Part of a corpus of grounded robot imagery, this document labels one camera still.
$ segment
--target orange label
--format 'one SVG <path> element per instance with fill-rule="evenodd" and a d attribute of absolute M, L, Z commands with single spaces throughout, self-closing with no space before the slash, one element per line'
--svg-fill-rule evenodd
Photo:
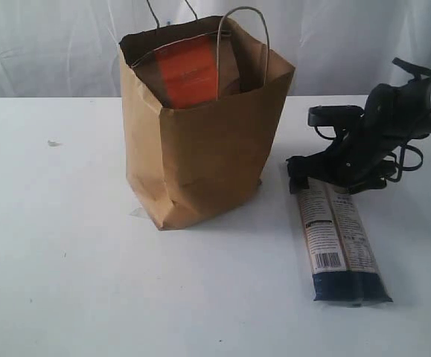
<path fill-rule="evenodd" d="M 188 108 L 216 98 L 217 64 L 208 36 L 175 42 L 154 54 L 173 108 Z"/>

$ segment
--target robotic arm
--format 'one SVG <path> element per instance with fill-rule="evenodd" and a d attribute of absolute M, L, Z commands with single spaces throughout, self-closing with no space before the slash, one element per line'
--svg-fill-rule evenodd
<path fill-rule="evenodd" d="M 431 69 L 398 58 L 392 62 L 414 78 L 401 87 L 378 85 L 368 96 L 365 109 L 310 108 L 308 125 L 333 142 L 324 152 L 287 160 L 291 193 L 307 188 L 308 177 L 345 187 L 349 193 L 382 189 L 388 181 L 399 182 L 404 171 L 422 166 L 422 152 L 409 142 L 431 134 Z M 336 137 L 321 134 L 320 126 L 332 126 Z M 392 152 L 397 147 L 399 158 Z M 419 164 L 405 167 L 406 151 L 417 154 Z"/>

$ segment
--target white backdrop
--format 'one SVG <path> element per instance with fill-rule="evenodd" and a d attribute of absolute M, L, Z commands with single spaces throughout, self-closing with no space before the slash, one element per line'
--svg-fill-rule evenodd
<path fill-rule="evenodd" d="M 183 0 L 152 0 L 161 23 L 186 22 Z M 406 76 L 399 56 L 431 66 L 431 0 L 191 0 L 199 17 L 251 5 L 272 47 L 297 66 L 291 93 L 368 94 Z M 251 13 L 234 18 L 258 38 Z M 145 0 L 0 0 L 0 97 L 118 96 L 117 42 L 154 27 Z"/>

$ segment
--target white tabletop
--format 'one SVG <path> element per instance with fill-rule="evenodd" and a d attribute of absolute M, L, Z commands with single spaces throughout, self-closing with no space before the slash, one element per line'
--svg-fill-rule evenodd
<path fill-rule="evenodd" d="M 312 301 L 281 166 L 328 145 L 308 107 L 364 101 L 288 98 L 258 195 L 160 232 L 124 177 L 120 99 L 0 99 L 0 356 L 431 356 L 431 137 L 418 172 L 355 196 L 394 303 Z"/>

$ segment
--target paper bag handle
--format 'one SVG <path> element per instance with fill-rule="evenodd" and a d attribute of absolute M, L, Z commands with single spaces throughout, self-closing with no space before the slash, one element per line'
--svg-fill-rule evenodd
<path fill-rule="evenodd" d="M 187 4 L 188 8 L 191 9 L 193 15 L 195 16 L 195 19 L 198 20 L 199 17 L 197 16 L 197 13 L 195 12 L 194 8 L 189 4 L 188 0 L 184 0 L 184 1 Z M 150 13 L 153 14 L 153 18 L 156 21 L 157 28 L 160 28 L 161 23 L 159 22 L 159 19 L 157 18 L 156 14 L 154 13 L 152 5 L 150 4 L 149 0 L 146 0 L 146 2 L 147 2 L 147 6 L 149 7 Z"/>
<path fill-rule="evenodd" d="M 235 11 L 239 10 L 251 10 L 255 11 L 261 19 L 261 22 L 263 22 L 263 27 L 265 28 L 265 35 L 266 35 L 266 59 L 265 59 L 265 74 L 263 78 L 263 85 L 265 85 L 266 82 L 266 73 L 268 72 L 268 61 L 269 61 L 269 36 L 268 36 L 268 28 L 266 27 L 265 18 L 263 17 L 263 14 L 259 9 L 255 9 L 251 6 L 240 6 L 236 7 L 233 10 L 230 10 L 228 13 L 225 14 L 225 16 L 220 20 L 220 23 L 218 25 L 218 33 L 217 33 L 217 100 L 219 100 L 219 87 L 220 87 L 220 38 L 222 35 L 222 26 L 224 21 L 227 17 L 232 15 Z"/>

